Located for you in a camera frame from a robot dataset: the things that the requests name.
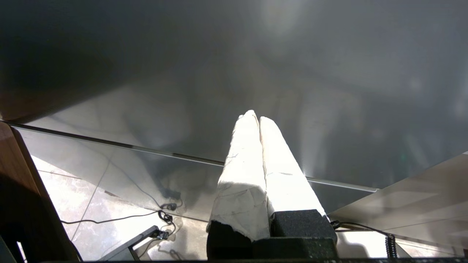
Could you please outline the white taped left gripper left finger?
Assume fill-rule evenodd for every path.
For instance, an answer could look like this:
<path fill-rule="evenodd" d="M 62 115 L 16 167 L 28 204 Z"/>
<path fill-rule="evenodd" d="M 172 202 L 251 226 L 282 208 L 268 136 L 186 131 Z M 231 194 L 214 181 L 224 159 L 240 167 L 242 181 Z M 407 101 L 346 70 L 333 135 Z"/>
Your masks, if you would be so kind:
<path fill-rule="evenodd" d="M 206 231 L 209 260 L 251 259 L 253 243 L 270 237 L 263 148 L 253 110 L 236 120 Z"/>

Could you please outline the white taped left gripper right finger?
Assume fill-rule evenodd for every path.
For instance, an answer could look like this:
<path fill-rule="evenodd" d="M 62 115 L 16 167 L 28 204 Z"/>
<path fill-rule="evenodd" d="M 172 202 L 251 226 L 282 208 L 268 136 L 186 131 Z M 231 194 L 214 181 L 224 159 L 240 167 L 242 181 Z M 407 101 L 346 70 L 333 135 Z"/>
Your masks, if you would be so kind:
<path fill-rule="evenodd" d="M 260 118 L 270 233 L 336 246 L 337 235 L 276 123 Z"/>

